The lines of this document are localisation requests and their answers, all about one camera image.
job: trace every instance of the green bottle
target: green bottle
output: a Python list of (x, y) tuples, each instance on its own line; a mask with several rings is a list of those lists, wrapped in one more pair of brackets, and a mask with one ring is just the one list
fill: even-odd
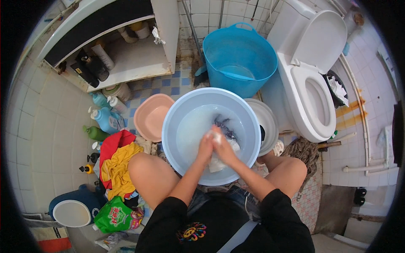
[(110, 134), (104, 132), (96, 126), (87, 127), (83, 125), (83, 131), (89, 135), (89, 138), (97, 141), (104, 141)]

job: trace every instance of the bag strap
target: bag strap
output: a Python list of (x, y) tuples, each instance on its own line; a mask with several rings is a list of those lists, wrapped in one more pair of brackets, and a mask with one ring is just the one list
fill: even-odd
[(238, 245), (243, 243), (246, 238), (250, 235), (250, 232), (255, 228), (257, 222), (248, 221), (246, 222), (238, 231), (226, 242), (222, 248), (220, 248), (217, 253), (230, 253), (231, 250), (236, 248)]

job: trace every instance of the red clothing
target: red clothing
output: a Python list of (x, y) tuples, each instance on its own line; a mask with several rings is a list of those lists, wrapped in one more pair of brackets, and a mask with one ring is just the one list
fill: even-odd
[[(128, 132), (127, 130), (119, 131), (113, 135), (108, 136), (102, 143), (100, 148), (100, 173), (101, 167), (104, 163), (104, 160), (111, 159), (117, 149), (120, 147), (124, 147), (131, 142), (134, 142), (136, 136), (132, 133)], [(100, 181), (104, 185), (106, 189), (112, 189), (113, 186), (111, 184), (111, 180), (103, 182), (102, 176), (100, 175)], [(125, 198), (128, 198), (131, 193), (125, 194)]]

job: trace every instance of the white toilet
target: white toilet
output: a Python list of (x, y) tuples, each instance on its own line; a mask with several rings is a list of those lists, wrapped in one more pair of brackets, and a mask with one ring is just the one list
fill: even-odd
[(337, 13), (316, 13), (298, 0), (285, 1), (267, 37), (276, 51), (278, 68), (261, 89), (280, 133), (295, 130), (312, 142), (332, 136), (335, 108), (321, 74), (338, 59), (346, 36), (346, 25)]

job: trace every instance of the water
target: water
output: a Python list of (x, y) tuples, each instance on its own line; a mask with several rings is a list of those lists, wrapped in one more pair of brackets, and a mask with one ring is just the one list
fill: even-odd
[(210, 130), (214, 119), (221, 114), (221, 119), (229, 118), (226, 123), (229, 130), (233, 130), (241, 146), (245, 138), (242, 122), (231, 110), (214, 104), (203, 105), (189, 112), (180, 122), (177, 129), (176, 143), (180, 155), (186, 164), (191, 165), (198, 153), (198, 146), (203, 135)]

